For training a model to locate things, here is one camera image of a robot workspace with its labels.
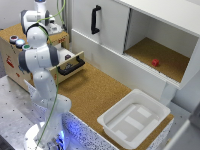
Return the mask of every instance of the white wall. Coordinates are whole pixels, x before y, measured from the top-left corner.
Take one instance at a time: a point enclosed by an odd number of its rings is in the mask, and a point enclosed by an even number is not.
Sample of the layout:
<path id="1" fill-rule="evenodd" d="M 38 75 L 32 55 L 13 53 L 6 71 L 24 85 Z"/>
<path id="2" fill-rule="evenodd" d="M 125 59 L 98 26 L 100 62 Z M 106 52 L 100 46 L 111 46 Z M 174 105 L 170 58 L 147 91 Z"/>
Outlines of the white wall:
<path id="1" fill-rule="evenodd" d="M 177 91 L 173 102 L 192 112 L 200 102 L 200 71 L 180 91 Z"/>
<path id="2" fill-rule="evenodd" d="M 57 14 L 57 0 L 47 0 L 46 6 L 52 15 Z M 22 10 L 34 10 L 34 0 L 0 0 L 0 29 L 20 23 L 19 14 Z M 59 16 L 56 17 L 56 23 L 61 24 Z"/>

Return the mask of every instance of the brown box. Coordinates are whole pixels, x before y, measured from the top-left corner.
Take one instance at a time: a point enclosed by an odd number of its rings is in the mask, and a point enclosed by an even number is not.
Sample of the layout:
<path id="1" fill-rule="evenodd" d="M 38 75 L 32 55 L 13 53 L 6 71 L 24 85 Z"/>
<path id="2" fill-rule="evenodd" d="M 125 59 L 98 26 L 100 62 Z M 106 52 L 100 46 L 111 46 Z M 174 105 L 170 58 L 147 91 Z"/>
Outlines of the brown box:
<path id="1" fill-rule="evenodd" d="M 20 24 L 17 24 L 15 26 L 9 27 L 5 30 L 0 31 L 0 50 L 1 55 L 5 67 L 6 74 L 12 78 L 15 82 L 17 82 L 21 87 L 23 87 L 25 90 L 28 91 L 28 88 L 24 82 L 24 79 L 33 84 L 32 81 L 32 74 L 27 73 L 26 71 L 23 71 L 18 62 L 18 55 L 22 51 L 21 49 L 17 49 L 15 45 L 10 44 L 9 39 L 10 36 L 17 35 L 20 39 L 24 39 L 26 41 L 26 36 L 22 33 L 22 28 Z M 62 32 L 57 35 L 50 36 L 52 45 L 57 45 L 61 43 L 62 47 L 65 49 L 69 49 L 69 35 L 66 32 Z M 61 69 L 65 69 L 65 67 L 70 65 L 76 65 L 78 62 L 76 61 L 76 57 L 79 56 L 79 58 L 84 60 L 84 53 L 81 52 L 74 57 L 67 59 L 66 61 L 60 63 L 58 67 L 60 66 Z M 80 71 L 83 67 L 78 68 L 77 70 L 73 71 L 69 75 L 62 76 L 58 75 L 58 82 L 62 82 L 65 79 L 69 78 L 73 74 Z M 56 81 L 56 67 L 52 67 L 49 69 L 51 72 L 51 75 L 53 76 L 54 80 Z"/>

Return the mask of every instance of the cork work surface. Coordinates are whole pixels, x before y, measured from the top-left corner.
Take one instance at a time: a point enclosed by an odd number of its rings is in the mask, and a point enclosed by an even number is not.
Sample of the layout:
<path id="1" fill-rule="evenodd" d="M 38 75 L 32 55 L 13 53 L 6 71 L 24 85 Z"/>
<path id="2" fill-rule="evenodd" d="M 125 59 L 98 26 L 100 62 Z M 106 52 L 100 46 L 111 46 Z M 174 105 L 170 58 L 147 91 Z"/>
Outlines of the cork work surface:
<path id="1" fill-rule="evenodd" d="M 181 82 L 190 59 L 169 49 L 149 38 L 145 38 L 127 51 L 126 54 L 140 60 L 148 66 Z M 154 67 L 153 59 L 159 60 L 159 66 Z"/>
<path id="2" fill-rule="evenodd" d="M 10 36 L 12 35 L 16 35 L 18 36 L 20 39 L 23 39 L 25 40 L 26 44 L 27 44 L 27 40 L 26 40 L 26 35 L 22 32 L 22 26 L 21 24 L 16 24 L 12 27 L 9 27 L 5 30 L 1 30 L 0 31 L 0 37 L 3 38 L 5 41 L 7 41 L 8 43 L 10 42 Z M 66 32 L 62 32 L 62 33 L 59 33 L 59 34 L 56 34 L 56 35 L 51 35 L 50 38 L 51 38 L 51 41 L 54 42 L 64 36 L 68 36 L 68 34 Z"/>
<path id="3" fill-rule="evenodd" d="M 123 150 L 105 134 L 103 127 L 97 122 L 97 118 L 130 93 L 131 89 L 86 63 L 83 70 L 59 84 L 58 92 L 71 99 L 70 111 L 72 113 L 120 150 Z M 173 116 L 169 115 L 137 150 L 148 148 L 172 119 Z"/>

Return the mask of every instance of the empty plastic tray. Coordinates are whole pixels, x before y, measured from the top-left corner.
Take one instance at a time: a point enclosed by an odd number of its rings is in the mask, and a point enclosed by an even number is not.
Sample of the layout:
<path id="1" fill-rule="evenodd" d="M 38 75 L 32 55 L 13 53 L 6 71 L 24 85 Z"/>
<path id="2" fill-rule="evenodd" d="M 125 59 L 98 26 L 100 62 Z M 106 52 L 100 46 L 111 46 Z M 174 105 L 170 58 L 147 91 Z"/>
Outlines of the empty plastic tray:
<path id="1" fill-rule="evenodd" d="M 135 89 L 97 120 L 122 147 L 136 149 L 169 113 L 169 108 Z"/>

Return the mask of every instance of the black cabinet handle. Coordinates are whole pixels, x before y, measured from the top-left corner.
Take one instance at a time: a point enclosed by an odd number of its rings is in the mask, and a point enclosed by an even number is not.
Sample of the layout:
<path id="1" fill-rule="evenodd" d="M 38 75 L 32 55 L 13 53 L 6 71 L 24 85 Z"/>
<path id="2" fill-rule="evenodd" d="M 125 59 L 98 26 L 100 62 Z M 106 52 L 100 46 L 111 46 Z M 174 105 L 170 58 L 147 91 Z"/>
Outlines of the black cabinet handle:
<path id="1" fill-rule="evenodd" d="M 82 60 L 81 58 L 79 58 L 79 56 L 76 57 L 76 60 L 79 62 L 77 65 L 75 65 L 71 68 L 65 69 L 65 70 L 62 70 L 62 69 L 60 69 L 60 67 L 58 67 L 58 72 L 61 75 L 66 76 L 66 75 L 70 74 L 71 72 L 73 72 L 74 70 L 82 67 L 85 64 L 85 61 Z"/>
<path id="2" fill-rule="evenodd" d="M 98 33 L 100 30 L 96 28 L 96 12 L 101 10 L 101 7 L 96 5 L 96 8 L 92 10 L 92 25 L 91 25 L 91 31 L 92 34 Z"/>

